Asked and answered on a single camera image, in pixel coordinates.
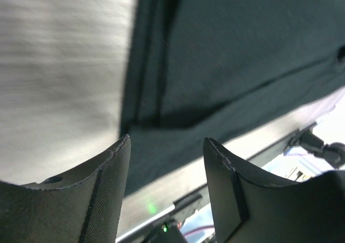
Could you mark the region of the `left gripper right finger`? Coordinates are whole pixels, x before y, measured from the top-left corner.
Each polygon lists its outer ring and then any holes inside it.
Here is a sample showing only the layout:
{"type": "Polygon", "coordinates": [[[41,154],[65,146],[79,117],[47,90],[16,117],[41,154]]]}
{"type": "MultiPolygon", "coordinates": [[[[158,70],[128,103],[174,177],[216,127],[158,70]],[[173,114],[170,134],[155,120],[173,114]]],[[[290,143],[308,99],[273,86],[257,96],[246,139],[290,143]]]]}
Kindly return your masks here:
{"type": "Polygon", "coordinates": [[[218,242],[344,242],[344,171],[295,182],[212,138],[203,154],[218,242]]]}

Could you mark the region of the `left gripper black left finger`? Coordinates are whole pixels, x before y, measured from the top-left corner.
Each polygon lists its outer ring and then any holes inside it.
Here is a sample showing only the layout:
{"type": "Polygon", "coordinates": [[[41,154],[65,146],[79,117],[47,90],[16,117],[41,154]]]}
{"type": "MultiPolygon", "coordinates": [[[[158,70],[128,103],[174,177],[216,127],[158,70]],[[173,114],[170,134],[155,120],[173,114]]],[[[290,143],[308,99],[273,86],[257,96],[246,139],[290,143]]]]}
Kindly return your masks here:
{"type": "Polygon", "coordinates": [[[1,182],[1,242],[114,242],[131,141],[42,183],[1,182]]]}

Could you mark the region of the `black t shirt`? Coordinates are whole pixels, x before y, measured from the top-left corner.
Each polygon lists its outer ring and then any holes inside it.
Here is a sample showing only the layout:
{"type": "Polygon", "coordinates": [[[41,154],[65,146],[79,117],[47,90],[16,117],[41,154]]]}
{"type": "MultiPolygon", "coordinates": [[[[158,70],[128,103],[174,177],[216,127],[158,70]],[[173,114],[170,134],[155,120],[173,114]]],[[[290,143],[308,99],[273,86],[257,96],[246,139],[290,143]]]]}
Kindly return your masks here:
{"type": "Polygon", "coordinates": [[[344,0],[139,0],[126,195],[344,86],[344,0]]]}

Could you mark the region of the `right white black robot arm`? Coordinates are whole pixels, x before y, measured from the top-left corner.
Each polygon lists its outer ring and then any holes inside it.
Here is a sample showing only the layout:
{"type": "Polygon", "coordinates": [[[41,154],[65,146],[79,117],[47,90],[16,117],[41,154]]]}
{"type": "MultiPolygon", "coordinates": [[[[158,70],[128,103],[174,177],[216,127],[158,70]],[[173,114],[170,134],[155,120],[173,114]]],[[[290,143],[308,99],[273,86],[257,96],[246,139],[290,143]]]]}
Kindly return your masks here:
{"type": "Polygon", "coordinates": [[[315,126],[316,124],[313,124],[293,135],[284,149],[284,155],[287,155],[288,151],[294,147],[302,147],[314,157],[324,159],[335,169],[344,166],[344,144],[340,142],[325,144],[322,139],[313,134],[315,126]]]}

